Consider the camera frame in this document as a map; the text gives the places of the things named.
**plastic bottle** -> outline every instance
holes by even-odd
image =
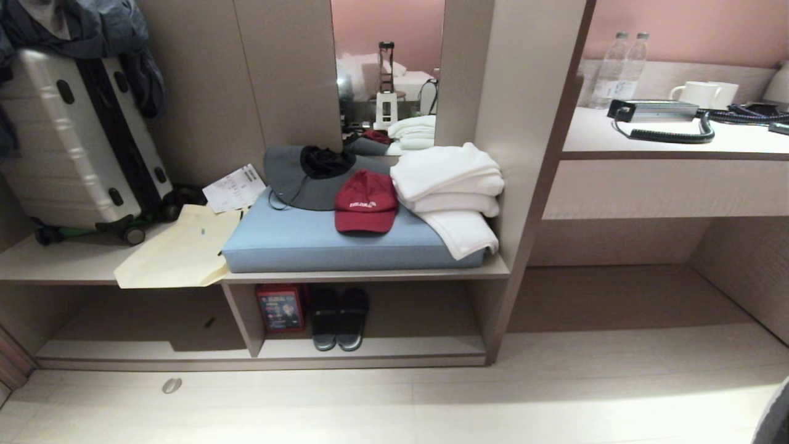
[[[641,80],[641,73],[644,72],[646,65],[647,45],[649,34],[639,32],[638,39],[625,57],[625,67],[622,70],[622,80],[619,82],[619,91],[615,98],[630,100],[636,94],[638,81]]]
[[[626,56],[627,32],[617,32],[616,40],[605,53],[600,73],[597,74],[597,83],[592,92],[592,99],[589,101],[590,108],[600,110],[611,105],[611,100],[616,97]]]

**product box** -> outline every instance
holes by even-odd
[[[302,310],[304,288],[298,284],[260,284],[256,289],[266,331],[302,331],[306,325]]]

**gray bucket hat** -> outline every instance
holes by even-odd
[[[334,210],[342,185],[365,169],[389,175],[389,166],[378,160],[316,146],[266,148],[263,165],[271,194],[285,205],[313,211]]]

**white mug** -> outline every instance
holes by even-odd
[[[674,93],[682,91],[679,95],[680,102],[693,103],[699,108],[709,109],[718,98],[722,88],[705,81],[687,81],[683,86],[678,86],[668,93],[669,100],[675,100]]]
[[[736,83],[726,83],[722,81],[708,81],[711,85],[717,85],[720,88],[718,98],[712,102],[711,108],[713,110],[727,110],[729,105],[735,102],[735,96],[739,85]]]

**blue cushion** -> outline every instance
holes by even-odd
[[[400,207],[386,235],[343,235],[333,211],[268,204],[266,190],[244,215],[222,253],[233,273],[449,269],[482,265],[484,250],[455,261],[422,219]]]

